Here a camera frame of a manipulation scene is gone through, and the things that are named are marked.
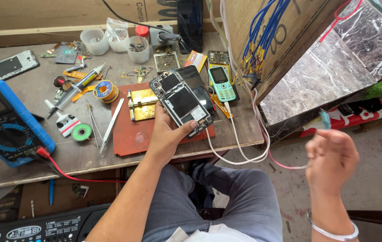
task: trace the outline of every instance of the multimeter dial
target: multimeter dial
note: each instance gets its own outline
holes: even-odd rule
[[[20,152],[33,142],[31,132],[18,124],[0,124],[0,150]]]

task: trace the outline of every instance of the silver bracelet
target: silver bracelet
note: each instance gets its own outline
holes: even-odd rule
[[[355,223],[352,222],[352,221],[351,221],[351,223],[354,226],[354,233],[352,233],[350,235],[338,235],[338,234],[329,233],[329,232],[325,231],[324,229],[321,229],[318,226],[316,226],[314,224],[314,222],[312,221],[312,213],[311,213],[311,211],[309,211],[307,213],[307,216],[308,216],[309,223],[312,225],[312,228],[314,228],[320,234],[322,234],[322,235],[324,235],[326,237],[329,237],[331,239],[336,239],[336,240],[339,240],[339,241],[350,241],[350,240],[354,240],[354,239],[356,239],[358,237],[358,228],[357,228],[357,225],[355,225]]]

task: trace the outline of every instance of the gold pcb holder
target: gold pcb holder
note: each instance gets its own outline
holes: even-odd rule
[[[139,91],[128,90],[127,98],[132,121],[155,117],[155,104],[158,102],[158,98],[151,89]]]

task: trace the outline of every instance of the plastic container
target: plastic container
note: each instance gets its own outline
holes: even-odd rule
[[[110,41],[108,38],[107,40],[109,42],[109,46],[116,53],[125,53],[130,47],[130,37],[128,35],[127,37],[125,37],[125,39],[121,41],[116,41],[115,39],[112,39],[113,41]]]
[[[136,31],[136,36],[142,36],[148,41],[148,43],[151,42],[151,37],[149,36],[148,27],[143,25],[137,25],[135,31]]]
[[[141,52],[133,52],[130,50],[131,48],[127,49],[131,61],[137,64],[143,64],[149,60],[149,43],[148,40],[143,37],[133,36],[130,38],[130,44],[141,44],[142,42],[145,49]]]
[[[107,18],[104,32],[110,47],[114,52],[125,53],[130,46],[128,23],[118,19]]]
[[[89,28],[82,31],[80,40],[85,44],[88,51],[95,56],[103,55],[109,50],[108,40],[100,28]]]

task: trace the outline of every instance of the hand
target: hand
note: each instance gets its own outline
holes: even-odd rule
[[[306,179],[311,193],[340,195],[342,184],[360,160],[351,137],[338,130],[318,130],[306,144],[309,168]]]
[[[164,111],[161,102],[157,102],[154,130],[145,156],[151,157],[162,166],[166,165],[174,156],[179,142],[195,127],[197,121],[191,120],[177,128],[173,119]]]

